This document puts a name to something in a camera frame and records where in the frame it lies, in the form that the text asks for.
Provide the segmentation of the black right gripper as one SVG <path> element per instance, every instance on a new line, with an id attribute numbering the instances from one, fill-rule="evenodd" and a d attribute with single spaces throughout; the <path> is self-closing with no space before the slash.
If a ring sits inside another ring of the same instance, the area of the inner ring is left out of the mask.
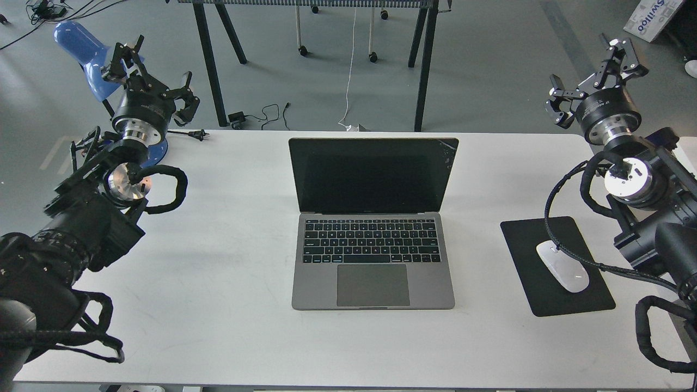
<path id="1" fill-rule="evenodd" d="M 642 117 L 624 86 L 629 80 L 647 75 L 649 69 L 642 64 L 630 38 L 610 40 L 602 33 L 600 39 L 606 51 L 599 70 L 592 77 L 592 87 L 601 90 L 590 96 L 578 88 L 569 90 L 558 75 L 551 74 L 545 110 L 551 121 L 563 129 L 572 126 L 576 117 L 585 141 L 604 146 L 639 128 Z M 581 100 L 574 113 L 573 102 Z"/>

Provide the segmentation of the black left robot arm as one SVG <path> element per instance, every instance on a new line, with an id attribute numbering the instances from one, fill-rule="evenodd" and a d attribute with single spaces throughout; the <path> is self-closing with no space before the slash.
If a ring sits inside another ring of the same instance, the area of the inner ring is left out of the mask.
<path id="1" fill-rule="evenodd" d="M 117 43 L 102 69 L 125 95 L 112 116 L 114 132 L 99 127 L 82 146 L 85 161 L 56 188 L 45 206 L 51 221 L 32 236 L 2 236 L 2 385 L 23 365 L 50 350 L 124 362 L 124 344 L 107 333 L 114 306 L 104 293 L 75 290 L 84 271 L 100 271 L 126 255 L 144 236 L 143 213 L 174 211 L 184 202 L 182 169 L 145 167 L 149 146 L 164 141 L 171 121 L 184 126 L 199 106 L 190 89 L 167 87 L 147 72 L 135 45 Z"/>

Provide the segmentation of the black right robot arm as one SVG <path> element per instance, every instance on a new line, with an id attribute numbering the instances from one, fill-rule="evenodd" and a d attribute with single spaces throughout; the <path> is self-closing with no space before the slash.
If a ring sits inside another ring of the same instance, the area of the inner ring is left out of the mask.
<path id="1" fill-rule="evenodd" d="M 648 69 L 629 38 L 601 38 L 599 68 L 573 89 L 551 75 L 545 109 L 556 126 L 577 122 L 585 141 L 602 148 L 586 164 L 580 194 L 618 222 L 613 244 L 632 266 L 629 276 L 660 283 L 669 274 L 669 289 L 694 310 L 695 176 L 673 152 L 672 129 L 637 136 L 642 118 L 626 84 Z"/>

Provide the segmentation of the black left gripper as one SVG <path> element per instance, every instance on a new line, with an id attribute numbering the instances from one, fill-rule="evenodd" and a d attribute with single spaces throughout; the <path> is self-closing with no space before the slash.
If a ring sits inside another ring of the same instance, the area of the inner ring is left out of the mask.
<path id="1" fill-rule="evenodd" d="M 132 46 L 116 42 L 111 59 L 101 68 L 101 77 L 105 82 L 124 84 L 124 97 L 112 117 L 112 129 L 123 139 L 150 146 L 164 141 L 172 115 L 177 126 L 189 124 L 201 100 L 190 87 L 190 70 L 182 75 L 182 86 L 176 89 L 169 89 L 156 79 L 129 78 L 129 69 L 137 63 L 136 59 L 142 61 L 139 50 L 143 42 L 143 35 Z M 179 109 L 174 104 L 177 100 L 182 100 Z"/>

